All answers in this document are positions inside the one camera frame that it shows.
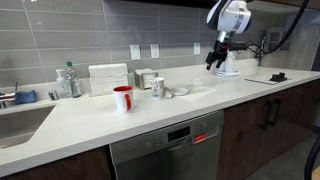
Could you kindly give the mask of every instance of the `white cup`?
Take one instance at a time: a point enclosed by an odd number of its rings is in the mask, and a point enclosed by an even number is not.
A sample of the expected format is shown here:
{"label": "white cup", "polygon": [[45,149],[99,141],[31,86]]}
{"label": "white cup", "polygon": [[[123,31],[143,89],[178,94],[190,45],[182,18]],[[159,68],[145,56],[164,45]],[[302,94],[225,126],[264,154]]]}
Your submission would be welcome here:
{"label": "white cup", "polygon": [[155,77],[149,79],[151,85],[151,95],[153,99],[161,99],[164,95],[164,78]]}
{"label": "white cup", "polygon": [[113,89],[113,96],[117,104],[119,113],[125,113],[133,107],[133,88],[132,86],[120,86]]}
{"label": "white cup", "polygon": [[193,80],[193,86],[194,87],[200,87],[203,85],[203,82],[200,79],[194,79]]}

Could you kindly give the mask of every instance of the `plate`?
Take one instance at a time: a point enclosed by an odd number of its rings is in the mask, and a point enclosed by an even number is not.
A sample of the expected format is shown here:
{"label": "plate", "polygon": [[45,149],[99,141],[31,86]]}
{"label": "plate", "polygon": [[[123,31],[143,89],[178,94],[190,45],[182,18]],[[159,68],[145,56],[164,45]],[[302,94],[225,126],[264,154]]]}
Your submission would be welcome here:
{"label": "plate", "polygon": [[183,96],[188,94],[189,91],[186,88],[173,88],[173,89],[170,89],[170,93],[175,96]]}

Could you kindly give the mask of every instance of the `white countertop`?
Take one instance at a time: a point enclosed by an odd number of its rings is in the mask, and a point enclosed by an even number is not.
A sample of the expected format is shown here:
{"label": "white countertop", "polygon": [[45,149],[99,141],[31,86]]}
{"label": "white countertop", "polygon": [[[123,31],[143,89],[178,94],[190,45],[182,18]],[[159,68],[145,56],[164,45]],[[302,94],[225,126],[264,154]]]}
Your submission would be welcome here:
{"label": "white countertop", "polygon": [[[205,70],[205,65],[158,72],[169,88],[189,87],[193,79],[199,78],[214,91],[190,101],[188,95],[153,100],[150,90],[135,90],[133,112],[125,115],[116,113],[112,95],[88,97],[85,94],[77,99],[59,100],[28,142],[0,150],[0,177],[320,78],[320,72],[264,67],[242,68],[238,77],[215,76]],[[260,75],[271,77],[279,72],[285,72],[292,79],[276,85],[244,80]],[[44,100],[17,106],[20,110],[8,108],[2,114],[53,104]]]}

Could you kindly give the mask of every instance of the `blue sponge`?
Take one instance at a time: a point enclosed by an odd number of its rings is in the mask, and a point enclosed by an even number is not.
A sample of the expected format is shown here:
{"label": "blue sponge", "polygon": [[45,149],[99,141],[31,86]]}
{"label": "blue sponge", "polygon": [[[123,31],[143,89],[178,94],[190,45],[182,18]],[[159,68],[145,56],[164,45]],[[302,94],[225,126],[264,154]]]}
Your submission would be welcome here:
{"label": "blue sponge", "polygon": [[16,92],[14,98],[16,104],[33,103],[37,101],[37,94],[35,90],[30,92]]}

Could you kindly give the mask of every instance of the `dishwasher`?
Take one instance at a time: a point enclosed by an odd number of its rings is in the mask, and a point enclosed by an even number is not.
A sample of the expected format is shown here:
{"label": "dishwasher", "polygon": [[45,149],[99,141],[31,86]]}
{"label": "dishwasher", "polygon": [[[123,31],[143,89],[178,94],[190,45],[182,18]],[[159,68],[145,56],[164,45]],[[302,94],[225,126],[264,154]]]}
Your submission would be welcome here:
{"label": "dishwasher", "polygon": [[117,180],[214,180],[223,111],[110,144]]}

